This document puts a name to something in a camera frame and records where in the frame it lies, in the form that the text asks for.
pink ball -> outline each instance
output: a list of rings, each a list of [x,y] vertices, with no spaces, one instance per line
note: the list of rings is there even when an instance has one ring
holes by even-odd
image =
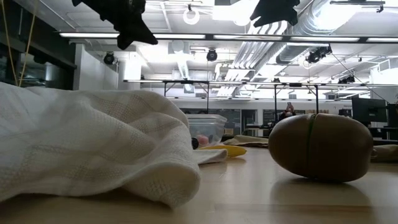
[[[200,134],[200,135],[197,136],[197,139],[198,139],[200,147],[209,145],[209,138],[208,137]]]

plastic container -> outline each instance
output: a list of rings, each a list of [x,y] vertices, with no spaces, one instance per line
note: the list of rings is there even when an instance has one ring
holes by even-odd
[[[215,146],[224,135],[226,118],[217,114],[187,114],[191,137],[198,147]]]

yellow banana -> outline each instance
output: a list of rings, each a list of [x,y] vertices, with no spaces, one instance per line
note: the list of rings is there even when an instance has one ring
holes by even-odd
[[[201,147],[199,149],[226,149],[228,152],[228,157],[242,156],[246,153],[246,150],[239,146],[207,146]]]

brown egg-shaped object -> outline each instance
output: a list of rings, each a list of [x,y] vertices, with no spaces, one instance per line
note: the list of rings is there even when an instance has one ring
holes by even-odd
[[[280,121],[268,148],[276,163],[294,174],[348,182],[367,173],[373,138],[367,127],[351,118],[305,114]]]

wooden table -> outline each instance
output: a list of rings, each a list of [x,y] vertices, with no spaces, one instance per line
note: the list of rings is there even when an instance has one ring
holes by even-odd
[[[0,223],[398,223],[398,165],[375,164],[349,184],[322,184],[280,168],[267,149],[201,167],[199,193],[172,210],[122,190],[86,198],[21,195]]]

